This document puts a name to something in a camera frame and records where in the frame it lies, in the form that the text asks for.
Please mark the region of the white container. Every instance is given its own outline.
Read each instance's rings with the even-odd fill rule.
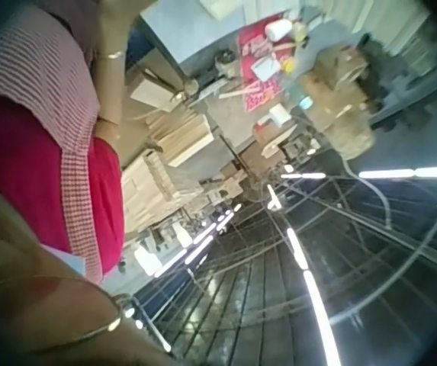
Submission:
[[[293,29],[293,23],[289,19],[279,19],[265,26],[265,35],[272,42],[278,42]]]

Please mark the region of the clutter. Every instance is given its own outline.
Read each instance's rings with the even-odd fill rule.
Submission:
[[[268,103],[283,91],[283,86],[278,75],[273,75],[266,82],[263,82],[252,70],[252,65],[254,63],[272,52],[274,52],[275,58],[280,65],[282,65],[285,60],[294,57],[293,47],[288,47],[286,50],[273,50],[273,46],[277,47],[283,43],[290,43],[288,38],[284,38],[277,44],[273,45],[265,35],[265,27],[267,24],[279,19],[282,19],[281,15],[274,15],[244,27],[238,33],[238,47],[240,55],[242,55],[240,58],[240,73],[243,77],[244,87],[253,85],[254,88],[260,88],[260,91],[256,93],[248,93],[244,95],[243,104],[245,105],[244,109],[247,112],[254,111]]]
[[[262,155],[262,149],[259,143],[254,142],[240,154],[240,158],[250,171],[257,176],[264,175],[269,169],[286,159],[286,155],[281,150],[269,158],[265,158]]]
[[[161,153],[146,150],[122,174],[125,233],[143,231],[164,220],[203,188],[186,172],[167,164]]]
[[[358,111],[368,99],[356,83],[345,84],[341,91],[333,91],[313,71],[298,78],[301,91],[311,100],[304,100],[304,113],[311,119],[315,128],[323,132],[337,118],[349,111]]]
[[[318,53],[314,71],[336,91],[354,82],[367,67],[367,61],[356,48],[337,45]]]

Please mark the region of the woman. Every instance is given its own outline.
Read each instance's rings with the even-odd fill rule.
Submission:
[[[0,31],[0,195],[40,243],[82,258],[95,282],[124,241],[116,145],[125,50],[150,3],[41,0]]]

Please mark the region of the metal rod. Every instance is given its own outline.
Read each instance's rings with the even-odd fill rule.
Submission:
[[[349,318],[353,313],[357,313],[362,310],[364,307],[369,305],[372,301],[376,300],[379,295],[384,293],[395,281],[398,280],[400,276],[402,276],[408,268],[418,259],[420,255],[422,255],[423,250],[432,240],[433,236],[437,232],[437,221],[431,228],[431,230],[425,236],[425,239],[419,245],[417,249],[414,250],[413,254],[404,262],[404,264],[393,273],[376,291],[369,294],[364,300],[359,301],[353,307],[348,308],[347,310],[342,311],[341,313],[336,314],[335,316],[330,318],[330,324],[335,325],[342,322],[344,319]]]
[[[306,196],[306,194],[300,190],[295,190],[295,191],[297,191],[299,194],[302,194],[303,196]],[[373,220],[369,220],[365,217],[361,217],[360,215],[353,213],[353,212],[347,212],[345,210],[339,209],[338,207],[335,207],[332,204],[328,204],[328,203],[326,203],[323,200],[320,200],[318,198],[312,197],[311,200],[315,201],[319,204],[322,204],[324,207],[328,207],[330,210],[335,211],[338,214],[349,217],[349,218],[357,221],[358,223],[373,229],[374,231],[377,231],[378,233],[382,234],[383,236],[386,236],[387,238],[393,240],[394,242],[397,242],[398,244],[400,244],[408,249],[411,249],[414,251],[420,246],[419,242],[417,242],[415,239],[412,239],[408,236],[405,236],[404,234],[399,233],[396,230],[386,230],[386,228],[384,226],[380,225],[379,223],[377,223]],[[427,258],[431,262],[437,264],[437,250],[425,246],[422,248],[420,255]]]
[[[357,273],[357,275],[367,284],[367,286],[371,289],[374,289],[374,285],[367,279],[366,276],[364,276],[360,270],[355,267],[353,265],[353,263],[351,261],[349,261],[349,259],[343,255],[343,253],[336,247],[334,246],[330,240],[328,240],[328,238],[326,238],[326,236],[323,234],[323,232],[320,232],[320,235],[323,236],[323,238],[325,239],[325,242],[328,243],[329,247],[333,249],[334,252],[337,253],[337,255],[342,258],[342,260],[347,263],[347,265],[352,268],[353,271],[355,271],[355,273]],[[387,309],[387,311],[389,311],[391,313],[391,315],[394,317],[394,319],[397,320],[397,322],[401,325],[401,328],[403,328],[403,330],[405,331],[405,333],[417,344],[417,345],[421,345],[421,342],[418,338],[418,336],[416,336],[416,334],[409,328],[409,326],[403,321],[403,319],[400,318],[400,316],[393,310],[393,308],[391,307],[391,305],[386,301],[386,299],[384,298],[384,296],[380,295],[379,296],[379,300],[381,301],[381,303],[384,305],[384,307]]]
[[[354,244],[356,244],[357,246],[359,245],[359,243],[357,243],[350,235],[345,234],[343,231],[341,231],[335,224],[330,223],[332,225],[332,228],[337,231],[338,233],[340,233],[340,235],[344,236],[345,238],[349,239],[351,242],[353,242]],[[374,253],[369,250],[366,249],[371,255],[374,255]],[[392,272],[395,272],[396,270],[394,269],[394,267],[392,265],[390,265],[389,263],[387,263],[385,260],[383,260],[381,257],[375,257],[376,262],[384,265],[385,267],[389,268]],[[424,302],[425,304],[430,307],[432,310],[434,310],[437,313],[437,305],[430,299],[428,298],[423,292],[421,292],[418,288],[416,288],[416,286],[411,283],[411,281],[407,280],[405,277],[401,277],[400,281],[402,281],[407,287],[410,288],[411,291],[413,291],[416,295],[418,295]]]

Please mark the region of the stack of wood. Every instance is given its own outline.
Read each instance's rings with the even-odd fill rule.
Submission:
[[[170,166],[179,166],[211,141],[213,134],[204,114],[179,105],[170,114],[147,118],[150,136],[163,150]]]
[[[161,153],[147,150],[122,174],[125,233],[164,220],[197,197],[203,188],[173,168]]]

